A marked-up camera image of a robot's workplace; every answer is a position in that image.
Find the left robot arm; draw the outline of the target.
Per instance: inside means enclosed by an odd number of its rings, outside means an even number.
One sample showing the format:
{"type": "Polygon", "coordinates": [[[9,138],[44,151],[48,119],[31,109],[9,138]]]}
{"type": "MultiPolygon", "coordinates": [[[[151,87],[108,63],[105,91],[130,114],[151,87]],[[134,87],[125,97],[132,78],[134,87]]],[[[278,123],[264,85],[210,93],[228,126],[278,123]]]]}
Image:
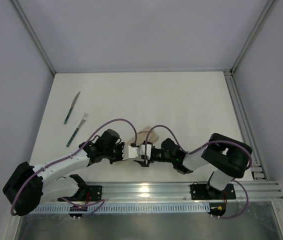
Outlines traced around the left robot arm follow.
{"type": "Polygon", "coordinates": [[[108,129],[60,159],[37,165],[20,163],[2,190],[11,203],[11,215],[25,216],[48,201],[86,201],[90,187],[74,172],[103,159],[121,161],[124,145],[119,134],[108,129]]]}

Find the beige cloth napkin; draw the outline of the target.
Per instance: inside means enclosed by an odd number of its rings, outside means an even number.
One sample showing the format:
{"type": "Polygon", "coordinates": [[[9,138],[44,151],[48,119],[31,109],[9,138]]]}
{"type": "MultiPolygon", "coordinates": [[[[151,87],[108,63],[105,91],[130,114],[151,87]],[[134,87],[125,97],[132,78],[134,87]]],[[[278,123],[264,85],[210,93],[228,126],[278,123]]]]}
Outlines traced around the beige cloth napkin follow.
{"type": "Polygon", "coordinates": [[[140,130],[137,133],[136,141],[135,141],[135,137],[133,137],[132,139],[128,140],[126,144],[127,145],[135,144],[136,146],[139,146],[139,145],[144,143],[144,141],[146,140],[146,137],[148,137],[147,138],[148,144],[156,143],[159,140],[159,136],[157,135],[157,133],[154,130],[152,130],[151,132],[150,132],[150,130],[151,130],[150,126],[144,127],[142,130],[140,130]]]}

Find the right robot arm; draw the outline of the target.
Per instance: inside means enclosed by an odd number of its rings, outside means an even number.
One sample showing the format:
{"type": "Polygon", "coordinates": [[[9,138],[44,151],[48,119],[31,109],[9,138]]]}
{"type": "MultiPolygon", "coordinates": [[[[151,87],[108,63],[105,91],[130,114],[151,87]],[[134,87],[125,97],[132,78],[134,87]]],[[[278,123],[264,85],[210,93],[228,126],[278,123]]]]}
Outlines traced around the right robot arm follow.
{"type": "Polygon", "coordinates": [[[214,133],[203,146],[194,153],[187,153],[167,138],[160,148],[144,142],[138,148],[136,162],[142,167],[151,163],[171,163],[173,168],[183,174],[212,165],[212,172],[206,183],[190,185],[192,200],[226,200],[236,199],[232,180],[243,178],[245,171],[252,165],[252,148],[237,140],[214,133]]]}

